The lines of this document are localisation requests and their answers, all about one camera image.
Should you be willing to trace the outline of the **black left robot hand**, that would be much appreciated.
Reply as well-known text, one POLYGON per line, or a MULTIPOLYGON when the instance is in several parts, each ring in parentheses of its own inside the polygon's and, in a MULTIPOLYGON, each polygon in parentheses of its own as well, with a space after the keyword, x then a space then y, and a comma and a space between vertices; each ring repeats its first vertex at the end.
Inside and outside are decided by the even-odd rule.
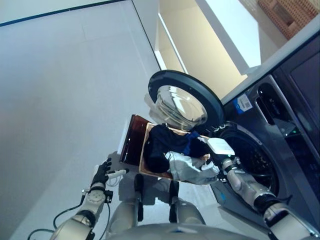
POLYGON ((128 168, 111 170, 111 165, 112 165, 111 158, 107 158, 102 164, 96 165, 96 171, 92 178, 90 190, 93 189, 94 187, 105 189, 106 183, 108 180, 126 175, 130 171, 128 168))

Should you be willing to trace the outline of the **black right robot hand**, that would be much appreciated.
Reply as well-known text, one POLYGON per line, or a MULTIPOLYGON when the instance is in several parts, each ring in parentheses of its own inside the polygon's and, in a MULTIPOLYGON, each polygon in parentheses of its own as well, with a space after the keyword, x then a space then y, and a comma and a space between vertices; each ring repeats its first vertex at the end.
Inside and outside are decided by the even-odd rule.
POLYGON ((236 155, 232 147, 222 138, 198 137, 198 139, 211 150, 210 158, 201 167, 202 171, 213 169, 214 167, 220 168, 225 160, 230 160, 231 157, 236 155))

